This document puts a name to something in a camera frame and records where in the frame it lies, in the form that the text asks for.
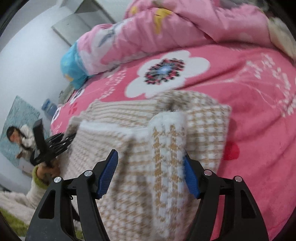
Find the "white flower print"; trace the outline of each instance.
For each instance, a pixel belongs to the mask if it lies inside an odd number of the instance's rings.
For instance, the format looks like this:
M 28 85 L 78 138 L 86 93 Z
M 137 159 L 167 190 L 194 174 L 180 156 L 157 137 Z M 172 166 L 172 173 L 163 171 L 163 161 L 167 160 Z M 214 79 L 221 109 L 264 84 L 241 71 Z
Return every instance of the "white flower print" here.
M 146 98 L 182 87 L 186 78 L 206 72 L 210 62 L 201 57 L 190 57 L 190 52 L 179 50 L 165 54 L 160 59 L 152 59 L 138 70 L 138 78 L 125 89 L 128 98 L 145 94 Z
M 84 88 L 77 90 L 70 100 L 70 105 L 72 105 L 80 96 L 82 96 L 83 92 L 84 92 Z
M 57 111 L 55 112 L 55 114 L 52 118 L 51 124 L 53 124 L 53 122 L 59 117 L 59 113 L 60 113 L 61 109 L 62 109 L 62 107 L 57 108 Z

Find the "blue gripper pad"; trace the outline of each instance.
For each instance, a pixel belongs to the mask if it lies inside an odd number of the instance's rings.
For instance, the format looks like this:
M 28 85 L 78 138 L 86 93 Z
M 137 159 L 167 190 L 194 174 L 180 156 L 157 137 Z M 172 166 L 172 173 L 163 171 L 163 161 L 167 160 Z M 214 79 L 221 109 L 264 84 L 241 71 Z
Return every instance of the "blue gripper pad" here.
M 118 165 L 118 152 L 115 151 L 110 157 L 104 171 L 102 172 L 99 178 L 98 190 L 96 192 L 98 199 L 101 199 L 102 196 L 107 193 L 117 165 Z
M 185 181 L 187 187 L 189 189 L 189 192 L 193 194 L 195 198 L 198 198 L 200 196 L 200 191 L 198 188 L 198 178 L 196 177 L 193 169 L 191 168 L 189 160 L 186 156 L 183 158 L 183 160 L 185 168 Z

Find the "hand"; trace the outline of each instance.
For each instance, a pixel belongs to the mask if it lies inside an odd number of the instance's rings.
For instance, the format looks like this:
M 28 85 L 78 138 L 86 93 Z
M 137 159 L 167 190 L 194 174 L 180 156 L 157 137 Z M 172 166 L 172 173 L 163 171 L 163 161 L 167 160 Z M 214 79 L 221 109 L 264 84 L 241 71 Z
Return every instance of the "hand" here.
M 20 159 L 22 157 L 22 152 L 18 153 L 15 157 L 16 159 Z
M 50 174 L 52 178 L 58 177 L 60 175 L 59 162 L 57 159 L 52 161 L 53 168 L 46 166 L 45 163 L 40 163 L 36 175 L 39 179 L 44 180 L 46 174 Z

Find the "houndstooth fabric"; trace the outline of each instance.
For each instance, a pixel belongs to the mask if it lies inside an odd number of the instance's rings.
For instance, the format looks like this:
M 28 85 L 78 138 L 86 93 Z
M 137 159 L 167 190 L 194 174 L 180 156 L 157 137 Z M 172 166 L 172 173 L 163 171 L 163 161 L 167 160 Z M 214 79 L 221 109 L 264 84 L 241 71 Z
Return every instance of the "houndstooth fabric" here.
M 117 169 L 107 194 L 97 201 L 110 239 L 183 240 L 198 207 L 184 180 L 184 150 L 216 172 L 229 114 L 230 107 L 197 92 L 95 101 L 70 120 L 65 136 L 77 134 L 62 155 L 62 176 L 77 177 L 116 149 Z

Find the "flower center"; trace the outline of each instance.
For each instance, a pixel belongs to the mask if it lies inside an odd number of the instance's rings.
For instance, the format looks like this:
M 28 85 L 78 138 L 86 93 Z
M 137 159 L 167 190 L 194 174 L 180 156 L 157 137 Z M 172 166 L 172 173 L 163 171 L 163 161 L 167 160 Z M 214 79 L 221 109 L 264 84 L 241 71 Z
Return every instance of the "flower center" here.
M 151 66 L 145 74 L 145 82 L 148 85 L 160 85 L 161 82 L 168 82 L 180 76 L 180 72 L 184 70 L 185 64 L 183 60 L 163 59 L 159 64 Z

